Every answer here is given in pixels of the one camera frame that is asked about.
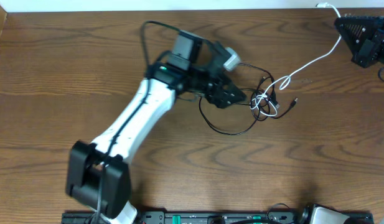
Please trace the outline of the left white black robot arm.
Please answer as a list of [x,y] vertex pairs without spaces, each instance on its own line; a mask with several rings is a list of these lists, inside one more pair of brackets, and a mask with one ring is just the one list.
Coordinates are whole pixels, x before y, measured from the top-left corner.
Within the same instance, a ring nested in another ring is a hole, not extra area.
[[70,150],[65,192],[90,207],[85,223],[132,223],[130,164],[153,126],[185,93],[201,94],[217,108],[245,100],[227,77],[241,59],[231,48],[180,30],[172,50],[148,64],[144,79],[127,107],[92,142]]

